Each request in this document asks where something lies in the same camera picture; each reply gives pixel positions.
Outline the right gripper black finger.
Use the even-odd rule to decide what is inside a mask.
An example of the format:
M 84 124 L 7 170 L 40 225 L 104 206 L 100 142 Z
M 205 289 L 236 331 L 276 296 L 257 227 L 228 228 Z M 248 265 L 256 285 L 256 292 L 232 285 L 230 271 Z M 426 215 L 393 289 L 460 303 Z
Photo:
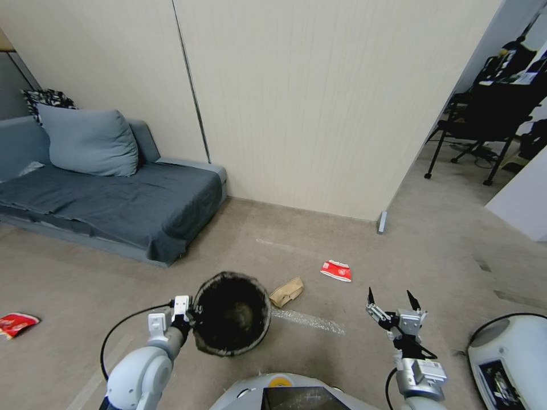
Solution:
M 366 312 L 381 328 L 392 329 L 394 327 L 394 312 L 384 311 L 375 303 L 371 287 L 368 290 Z
M 411 291 L 406 290 L 406 293 L 407 293 L 407 296 L 408 296 L 408 299 L 409 299 L 409 302 L 410 302 L 410 305 L 411 305 L 411 309 L 418 316 L 419 325 L 422 326 L 423 321 L 425 320 L 425 318 L 428 315 L 428 311 L 422 309 L 418 299 L 412 294 Z

